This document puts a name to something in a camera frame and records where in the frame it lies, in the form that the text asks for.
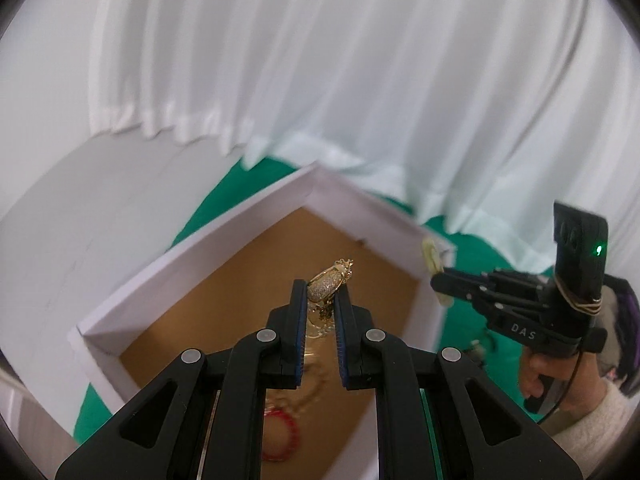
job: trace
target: black handle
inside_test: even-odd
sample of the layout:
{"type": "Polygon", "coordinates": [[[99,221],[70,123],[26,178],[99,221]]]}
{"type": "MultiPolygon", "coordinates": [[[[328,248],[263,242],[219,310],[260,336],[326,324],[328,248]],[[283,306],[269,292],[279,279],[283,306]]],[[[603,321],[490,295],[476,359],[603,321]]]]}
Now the black handle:
{"type": "Polygon", "coordinates": [[[529,413],[537,415],[546,415],[550,412],[566,388],[566,381],[554,379],[546,375],[540,375],[540,381],[545,387],[544,393],[539,397],[529,397],[524,401],[524,408],[529,413]]]}

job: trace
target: round metal pivot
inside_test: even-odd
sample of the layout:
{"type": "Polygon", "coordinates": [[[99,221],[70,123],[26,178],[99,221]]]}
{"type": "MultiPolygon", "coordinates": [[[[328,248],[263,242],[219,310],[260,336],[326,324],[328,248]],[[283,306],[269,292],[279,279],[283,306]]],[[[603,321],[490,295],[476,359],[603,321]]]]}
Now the round metal pivot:
{"type": "Polygon", "coordinates": [[[269,341],[276,339],[276,333],[270,328],[263,328],[255,336],[258,338],[258,341],[263,343],[268,343],[269,341]]]}
{"type": "Polygon", "coordinates": [[[199,350],[196,350],[195,348],[189,348],[188,350],[182,352],[180,358],[182,359],[183,363],[187,363],[189,365],[199,360],[201,355],[202,354],[199,350]]]}
{"type": "Polygon", "coordinates": [[[446,348],[442,349],[442,357],[444,357],[444,359],[447,361],[455,363],[456,361],[460,361],[462,354],[457,348],[453,348],[453,346],[447,346],[446,348]]]}
{"type": "Polygon", "coordinates": [[[379,328],[372,328],[367,330],[366,336],[369,341],[379,342],[386,337],[386,334],[379,328]]]}

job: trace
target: person's arm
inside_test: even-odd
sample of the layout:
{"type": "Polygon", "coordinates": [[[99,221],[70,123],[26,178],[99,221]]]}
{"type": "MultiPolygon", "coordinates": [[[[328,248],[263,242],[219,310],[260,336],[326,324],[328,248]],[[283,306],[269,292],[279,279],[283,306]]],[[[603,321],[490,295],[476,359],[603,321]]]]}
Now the person's arm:
{"type": "MultiPolygon", "coordinates": [[[[532,354],[524,348],[520,358],[518,385],[522,395],[539,397],[543,392],[539,375],[568,381],[574,371],[577,356],[570,359],[554,359],[532,354]]],[[[553,439],[580,466],[587,477],[604,459],[625,429],[632,415],[628,400],[618,388],[598,374],[595,354],[585,353],[556,416],[550,424],[543,425],[553,439]],[[558,420],[564,418],[564,429],[558,420]]]]}

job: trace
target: green surface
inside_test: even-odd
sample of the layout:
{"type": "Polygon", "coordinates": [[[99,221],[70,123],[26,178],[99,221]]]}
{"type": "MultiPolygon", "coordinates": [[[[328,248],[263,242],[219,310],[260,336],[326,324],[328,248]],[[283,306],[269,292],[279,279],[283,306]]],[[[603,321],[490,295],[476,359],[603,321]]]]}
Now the green surface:
{"type": "MultiPolygon", "coordinates": [[[[172,247],[222,213],[294,171],[295,168],[268,158],[250,170],[243,169],[241,163],[238,162],[203,200],[182,231],[175,237],[172,247]]],[[[407,206],[394,201],[390,202],[405,212],[411,213],[411,209],[407,206]]],[[[429,220],[426,226],[457,246],[457,269],[480,273],[483,270],[493,270],[495,267],[510,268],[507,261],[481,239],[470,235],[447,234],[444,231],[443,217],[429,220]]],[[[484,318],[477,314],[468,303],[456,300],[447,313],[440,347],[455,346],[465,349],[468,348],[470,341],[479,339],[489,349],[490,340],[487,339],[483,328],[484,318]]],[[[493,334],[493,336],[497,343],[497,349],[487,355],[486,372],[512,399],[522,405],[523,399],[516,384],[520,345],[503,336],[497,334],[493,334]]],[[[94,388],[89,385],[76,422],[74,438],[80,443],[84,442],[110,416],[107,407],[102,403],[94,388]]]]}

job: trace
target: cardboard box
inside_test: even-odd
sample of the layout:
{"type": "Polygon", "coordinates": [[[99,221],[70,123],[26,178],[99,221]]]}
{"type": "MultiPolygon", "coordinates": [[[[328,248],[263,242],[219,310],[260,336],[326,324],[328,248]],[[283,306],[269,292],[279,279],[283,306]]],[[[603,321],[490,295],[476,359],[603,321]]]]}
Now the cardboard box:
{"type": "MultiPolygon", "coordinates": [[[[352,258],[352,301],[369,308],[380,328],[435,350],[445,309],[422,260],[420,243],[428,235],[452,265],[454,247],[446,240],[340,176],[310,166],[167,251],[74,327],[69,341],[115,412],[184,348],[232,346],[263,327],[269,310],[287,303],[293,279],[310,279],[335,259],[352,258]]],[[[374,478],[372,395],[341,389],[332,336],[314,352],[323,373],[311,382],[321,381],[322,393],[303,410],[300,424],[320,442],[303,440],[303,451],[265,464],[262,477],[295,478],[307,468],[305,478],[374,478]],[[342,421],[341,431],[328,433],[322,410],[342,421]],[[318,444],[322,451],[313,452],[318,444]]]]}

